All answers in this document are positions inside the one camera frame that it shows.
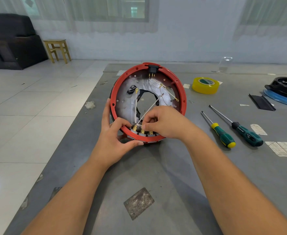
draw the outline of hand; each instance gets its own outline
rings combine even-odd
[[[154,131],[167,138],[182,139],[186,129],[194,124],[171,106],[156,106],[142,121],[142,129]]]
[[[117,136],[117,133],[122,125],[131,127],[130,122],[119,117],[110,124],[110,99],[107,99],[102,115],[101,133],[89,158],[104,170],[118,162],[125,153],[134,147],[143,145],[143,142],[137,140],[121,143],[119,139],[125,138],[125,136]]]

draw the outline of finger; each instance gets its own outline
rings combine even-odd
[[[122,119],[118,117],[111,125],[111,129],[117,133],[117,131],[122,127],[122,125],[127,126],[128,128],[131,127],[131,123],[128,122],[126,119]]]
[[[159,110],[159,107],[156,106],[152,110],[148,111],[148,113],[145,115],[145,117],[142,121],[142,124],[149,123],[151,119],[157,118],[158,110]]]
[[[157,122],[155,122],[155,123],[146,123],[146,124],[143,124],[141,128],[142,128],[144,131],[160,132],[160,127],[161,127],[160,122],[157,121]]]
[[[126,134],[118,135],[116,138],[117,138],[117,140],[122,140],[124,138],[127,138],[127,135]]]
[[[104,128],[109,128],[109,124],[110,124],[110,102],[111,99],[108,98],[103,110],[103,114],[102,114],[102,121],[101,121],[101,126],[102,129]]]
[[[123,144],[123,154],[129,152],[130,150],[132,150],[133,148],[137,147],[137,146],[142,146],[143,142],[139,141],[139,140],[132,140],[130,142],[124,143]]]

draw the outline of screwdriver shaft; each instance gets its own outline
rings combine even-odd
[[[203,111],[201,111],[201,113],[211,122],[211,124],[213,124],[212,120],[210,120],[210,118]]]
[[[218,112],[220,115],[222,115],[225,119],[227,119],[229,122],[231,122],[232,123],[232,121],[229,119],[229,118],[227,118],[224,114],[222,114],[220,111],[218,111],[216,108],[214,108],[213,106],[211,106],[211,105],[209,105],[209,107],[211,107],[213,110],[215,110],[216,112]]]

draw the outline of sofa backrest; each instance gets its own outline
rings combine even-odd
[[[36,31],[28,16],[0,14],[0,40],[35,34]]]

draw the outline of green and black screwdriver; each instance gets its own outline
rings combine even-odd
[[[227,118],[224,114],[222,114],[213,106],[209,105],[209,107],[211,107],[213,110],[222,115],[225,119],[231,122],[232,128],[235,129],[251,146],[259,147],[263,144],[263,140],[262,138],[260,138],[258,134],[246,129],[245,127],[241,126],[240,123],[238,122],[232,122],[229,118]]]
[[[211,128],[216,132],[216,134],[219,136],[221,142],[228,148],[233,148],[236,146],[236,143],[232,136],[230,136],[228,133],[226,133],[221,127],[218,125],[218,123],[213,123],[212,120],[209,119],[209,117],[201,111],[201,113],[211,122]]]

